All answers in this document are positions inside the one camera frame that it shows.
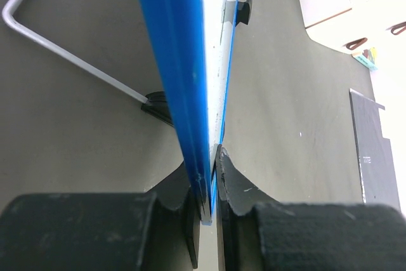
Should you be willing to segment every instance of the floor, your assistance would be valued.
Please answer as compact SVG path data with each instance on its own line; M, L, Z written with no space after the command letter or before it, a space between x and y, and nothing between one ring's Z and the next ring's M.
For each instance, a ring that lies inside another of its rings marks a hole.
M0 0L3 7L7 0ZM162 89L138 0L27 0L16 17L140 93ZM0 23L0 209L27 192L142 192L182 160L140 104ZM280 201L360 202L348 90L369 71L311 41L299 0L253 0L235 35L225 147ZM216 270L203 227L199 270Z

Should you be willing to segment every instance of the metal tube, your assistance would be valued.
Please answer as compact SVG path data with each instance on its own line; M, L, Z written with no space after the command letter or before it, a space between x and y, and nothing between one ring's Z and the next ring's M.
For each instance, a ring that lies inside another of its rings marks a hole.
M119 82L118 80L114 79L113 77L109 76L108 74L100 71L99 69L95 68L94 66L86 63L84 60L81 60L79 57L73 55L72 53L68 52L67 50L59 47L58 45L52 43L51 41L47 40L45 37L40 36L39 34L35 33L34 31L24 27L22 24L18 23L13 15L14 12L17 10L19 5L23 0L9 0L6 3L6 6L3 8L3 20L10 28L13 30L21 33L25 37L28 37L32 41L35 41L37 44L47 48L48 50L60 55L64 59L74 63L78 67L86 70L90 74L98 77L99 79L105 81L106 83L112 85L113 87L121 90L122 92L126 93L127 95L135 98L136 100L140 101L141 103L146 103L147 98L140 93L132 90L130 87L126 86L125 84Z

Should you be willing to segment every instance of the dark handle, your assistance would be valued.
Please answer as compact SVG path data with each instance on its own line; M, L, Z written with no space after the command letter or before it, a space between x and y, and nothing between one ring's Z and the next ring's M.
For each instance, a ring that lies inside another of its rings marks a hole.
M364 38L360 38L357 39L356 41L352 41L348 44L346 44L347 49L353 51L355 49L357 49L359 46L361 46L362 44L365 44L368 41L368 39L366 37Z
M391 33L393 35L399 35L400 33L406 31L406 22L399 23L398 25L394 25L391 29Z

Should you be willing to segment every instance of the gray panel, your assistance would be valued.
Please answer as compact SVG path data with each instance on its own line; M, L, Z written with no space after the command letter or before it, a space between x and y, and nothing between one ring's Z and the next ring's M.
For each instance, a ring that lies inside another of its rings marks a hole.
M385 108L353 90L350 97L363 201L400 210L391 142L382 137L379 118Z

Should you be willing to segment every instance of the white cabinet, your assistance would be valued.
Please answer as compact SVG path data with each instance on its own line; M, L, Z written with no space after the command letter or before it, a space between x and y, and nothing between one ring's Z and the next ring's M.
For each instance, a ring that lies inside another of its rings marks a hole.
M310 38L343 53L406 40L406 0L300 0Z

